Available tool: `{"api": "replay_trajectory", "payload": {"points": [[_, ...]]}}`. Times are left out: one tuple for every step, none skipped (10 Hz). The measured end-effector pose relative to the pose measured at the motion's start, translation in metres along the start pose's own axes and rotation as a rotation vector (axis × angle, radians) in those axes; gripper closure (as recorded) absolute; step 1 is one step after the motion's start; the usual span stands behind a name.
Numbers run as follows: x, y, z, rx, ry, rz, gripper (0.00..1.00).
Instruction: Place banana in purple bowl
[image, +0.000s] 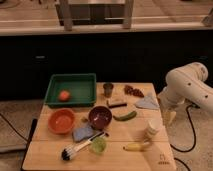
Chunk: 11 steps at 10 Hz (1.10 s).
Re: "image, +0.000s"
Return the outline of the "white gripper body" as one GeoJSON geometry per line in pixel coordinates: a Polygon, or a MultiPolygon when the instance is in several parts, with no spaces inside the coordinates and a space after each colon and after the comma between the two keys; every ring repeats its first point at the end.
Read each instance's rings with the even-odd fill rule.
{"type": "Polygon", "coordinates": [[[172,123],[176,116],[176,105],[174,104],[168,104],[168,103],[161,103],[161,113],[162,113],[162,119],[163,124],[165,126],[168,126],[172,123]]]}

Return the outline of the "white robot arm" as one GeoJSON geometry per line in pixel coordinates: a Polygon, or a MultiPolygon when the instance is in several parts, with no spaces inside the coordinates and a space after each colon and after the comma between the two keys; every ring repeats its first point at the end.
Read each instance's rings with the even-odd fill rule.
{"type": "Polygon", "coordinates": [[[157,96],[165,126],[173,121],[175,109],[186,99],[213,114],[213,88],[205,84],[207,78],[207,67],[200,62],[172,69],[166,74],[166,86],[157,96]]]}

